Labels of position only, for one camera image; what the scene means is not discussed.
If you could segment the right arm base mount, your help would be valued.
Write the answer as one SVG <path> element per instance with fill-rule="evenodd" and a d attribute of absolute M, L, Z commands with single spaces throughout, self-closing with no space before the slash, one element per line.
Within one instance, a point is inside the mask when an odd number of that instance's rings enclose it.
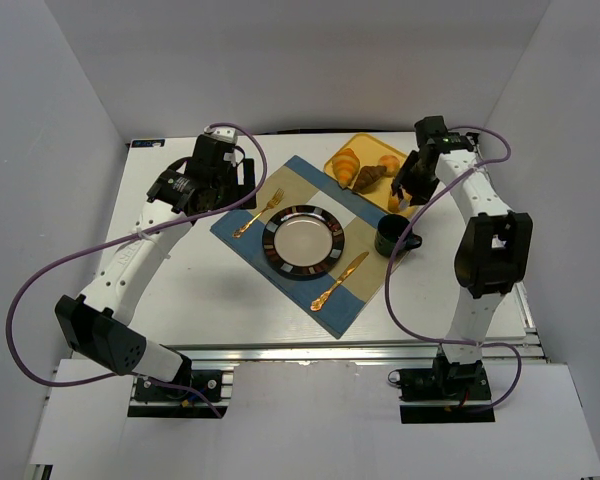
<path fill-rule="evenodd" d="M 492 395 L 486 372 L 476 379 L 438 384 L 432 368 L 395 369 L 387 375 L 399 390 L 403 425 L 494 423 Z"/>

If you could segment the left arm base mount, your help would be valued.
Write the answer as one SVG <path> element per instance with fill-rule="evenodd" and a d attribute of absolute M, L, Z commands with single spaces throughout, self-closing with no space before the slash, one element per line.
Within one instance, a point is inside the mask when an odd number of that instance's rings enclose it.
<path fill-rule="evenodd" d="M 223 417 L 229 405 L 234 366 L 202 363 L 194 366 L 190 387 L 199 391 Z M 127 416 L 145 419 L 218 419 L 209 405 L 190 391 L 164 388 L 150 380 L 135 380 Z"/>

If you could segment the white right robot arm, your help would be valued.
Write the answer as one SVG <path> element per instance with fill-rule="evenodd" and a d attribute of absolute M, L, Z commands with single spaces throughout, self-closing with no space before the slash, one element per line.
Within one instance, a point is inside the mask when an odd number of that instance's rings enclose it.
<path fill-rule="evenodd" d="M 473 382 L 494 313 L 524 278 L 533 221 L 498 196 L 487 161 L 478 159 L 471 139 L 449 130 L 442 116 L 419 120 L 415 134 L 418 148 L 392 181 L 392 194 L 423 213 L 449 193 L 465 223 L 454 258 L 461 290 L 450 329 L 438 342 L 433 376 L 441 385 Z"/>

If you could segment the small striped croissant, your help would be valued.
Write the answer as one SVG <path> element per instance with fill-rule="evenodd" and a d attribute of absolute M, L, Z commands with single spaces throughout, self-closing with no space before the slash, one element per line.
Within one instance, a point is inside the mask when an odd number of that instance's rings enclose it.
<path fill-rule="evenodd" d="M 406 208 L 405 199 L 399 195 L 390 194 L 387 201 L 387 209 L 390 213 L 398 214 Z"/>

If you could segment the metal bread tongs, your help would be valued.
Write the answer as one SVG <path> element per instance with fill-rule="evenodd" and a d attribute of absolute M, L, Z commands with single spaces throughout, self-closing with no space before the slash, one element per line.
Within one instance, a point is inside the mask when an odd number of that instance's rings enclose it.
<path fill-rule="evenodd" d="M 404 210 L 406 210 L 410 206 L 411 196 L 406 192 L 406 190 L 402 186 L 392 186 L 391 194 L 393 194 L 393 195 L 397 194 L 400 197 L 405 199 L 406 208 Z"/>

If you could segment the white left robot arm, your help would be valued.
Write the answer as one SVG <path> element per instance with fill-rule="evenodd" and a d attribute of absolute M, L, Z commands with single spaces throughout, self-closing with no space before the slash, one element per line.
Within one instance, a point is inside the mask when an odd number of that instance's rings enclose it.
<path fill-rule="evenodd" d="M 207 127 L 190 156 L 156 178 L 130 232 L 108 265 L 76 297 L 62 296 L 55 314 L 69 346 L 110 372 L 186 385 L 191 362 L 130 327 L 136 307 L 171 249 L 200 214 L 256 205 L 254 162 L 235 158 L 237 130 Z"/>

